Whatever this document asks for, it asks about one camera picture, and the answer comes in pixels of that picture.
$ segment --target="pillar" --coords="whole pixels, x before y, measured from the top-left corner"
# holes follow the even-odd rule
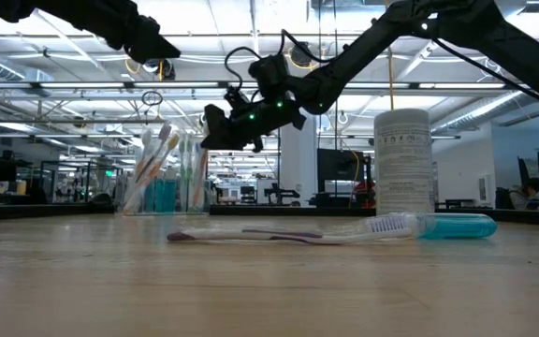
[[[307,118],[302,130],[292,125],[280,129],[280,185],[299,192],[300,206],[309,207],[309,199],[317,193],[316,119],[304,110],[301,114]]]

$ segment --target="black robotic arm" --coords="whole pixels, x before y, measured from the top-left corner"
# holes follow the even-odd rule
[[[138,14],[130,0],[0,0],[0,18],[18,22],[36,9],[70,22],[77,29],[103,37],[136,62],[177,58],[180,51],[159,35],[159,24]]]
[[[437,18],[430,19],[432,14]],[[241,150],[254,142],[259,151],[256,144],[261,135],[289,123],[301,128],[304,117],[299,107],[310,114],[327,112],[346,83],[401,36],[433,39],[446,48],[441,38],[481,51],[539,94],[539,42],[508,23],[493,0],[403,0],[392,4],[343,53],[303,78],[290,76],[281,54],[252,63],[249,74],[257,80],[263,102],[244,101],[236,108],[232,104],[230,118],[215,107],[206,108],[210,134],[202,146]],[[527,92],[539,99],[538,94]],[[272,117],[276,111],[279,119]],[[255,118],[241,118],[248,114]]]

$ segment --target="white canister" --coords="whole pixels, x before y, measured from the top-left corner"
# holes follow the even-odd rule
[[[434,212],[428,113],[384,112],[373,128],[377,213]]]

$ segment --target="table surface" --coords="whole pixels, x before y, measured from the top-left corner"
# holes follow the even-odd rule
[[[167,243],[193,226],[350,218],[0,222],[0,336],[539,335],[539,226],[487,240]]]

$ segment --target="person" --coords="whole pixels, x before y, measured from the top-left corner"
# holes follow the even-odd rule
[[[512,188],[509,197],[516,210],[530,210],[537,208],[539,202],[539,179],[530,178],[520,188]]]

